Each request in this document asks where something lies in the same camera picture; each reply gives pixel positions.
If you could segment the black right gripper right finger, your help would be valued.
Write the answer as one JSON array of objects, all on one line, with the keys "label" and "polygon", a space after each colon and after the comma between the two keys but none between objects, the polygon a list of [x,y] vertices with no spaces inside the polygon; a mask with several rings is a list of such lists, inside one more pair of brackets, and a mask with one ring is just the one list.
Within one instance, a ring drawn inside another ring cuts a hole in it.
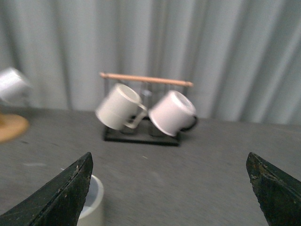
[{"label": "black right gripper right finger", "polygon": [[301,182],[253,152],[246,169],[268,225],[299,226]]}]

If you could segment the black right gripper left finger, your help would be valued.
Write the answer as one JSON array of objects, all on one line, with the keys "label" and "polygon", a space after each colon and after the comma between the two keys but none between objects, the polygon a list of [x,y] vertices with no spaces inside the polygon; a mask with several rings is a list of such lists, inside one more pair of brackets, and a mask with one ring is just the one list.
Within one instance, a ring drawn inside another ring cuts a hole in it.
[{"label": "black right gripper left finger", "polygon": [[2,226],[75,226],[93,170],[87,152],[43,187],[1,215]]}]

